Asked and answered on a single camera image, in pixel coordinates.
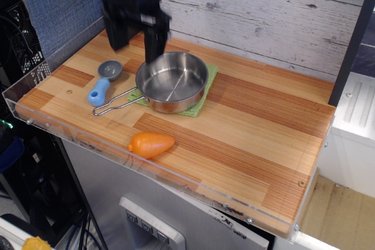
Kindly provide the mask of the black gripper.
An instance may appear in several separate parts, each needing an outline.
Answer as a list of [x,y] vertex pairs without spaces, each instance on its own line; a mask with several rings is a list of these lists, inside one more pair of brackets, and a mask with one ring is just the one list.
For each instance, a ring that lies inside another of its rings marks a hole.
[[102,0],[105,29],[110,46],[120,50],[129,43],[128,20],[148,26],[144,30],[145,61],[162,55],[169,36],[171,17],[160,7],[161,0]]

